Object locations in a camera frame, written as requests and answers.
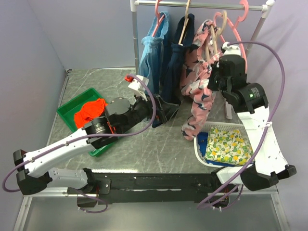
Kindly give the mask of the beige plastic hanger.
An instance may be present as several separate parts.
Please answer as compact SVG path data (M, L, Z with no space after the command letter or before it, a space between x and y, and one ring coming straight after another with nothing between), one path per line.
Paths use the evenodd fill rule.
M222 26L219 27L216 31L215 31L213 25L210 26L210 32L211 32L211 37L212 37L212 45L213 45L213 48L214 48L214 54L218 53L217 39L218 39L219 36L221 36L221 34L223 33L224 29L226 28L227 18L228 18L226 10L224 10L221 13L216 12L215 15L214 15L214 19L217 16L219 16L219 15L223 18Z

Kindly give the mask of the pink shark print shorts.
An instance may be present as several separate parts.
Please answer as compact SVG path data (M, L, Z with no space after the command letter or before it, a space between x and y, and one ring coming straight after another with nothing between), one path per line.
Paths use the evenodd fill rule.
M211 29L217 31L212 20L205 20L193 37L191 46L184 55L184 64L180 76L180 92L192 99L191 115L182 125L185 139L193 140L206 123L215 99L215 93L207 86L211 75L211 65L218 61L222 52L215 49L210 40Z

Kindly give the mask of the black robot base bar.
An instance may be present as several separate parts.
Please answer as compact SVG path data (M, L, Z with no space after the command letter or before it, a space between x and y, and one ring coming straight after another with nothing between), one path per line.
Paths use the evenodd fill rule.
M80 191L100 204L201 202L222 183L216 173L92 173Z

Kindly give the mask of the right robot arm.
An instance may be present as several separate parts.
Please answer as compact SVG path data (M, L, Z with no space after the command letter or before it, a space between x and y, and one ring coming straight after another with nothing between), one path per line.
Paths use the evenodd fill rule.
M254 152L242 167L222 167L217 171L210 181L217 192L223 191L228 183L258 191L297 173L279 148L265 90L258 83L247 82L245 66L245 59L236 54L223 55L212 64L208 87L219 91L233 106Z

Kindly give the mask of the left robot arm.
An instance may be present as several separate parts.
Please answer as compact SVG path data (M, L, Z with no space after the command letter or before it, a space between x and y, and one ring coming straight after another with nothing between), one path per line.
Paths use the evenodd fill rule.
M167 103L158 95L153 101L149 96L136 97L134 104L122 97L113 99L100 117L70 136L36 151L15 151L13 159L19 190L23 195L32 195L48 187L69 187L91 193L98 186L91 169L65 170L56 165L129 136L129 130L145 119L166 123L178 109L178 104Z

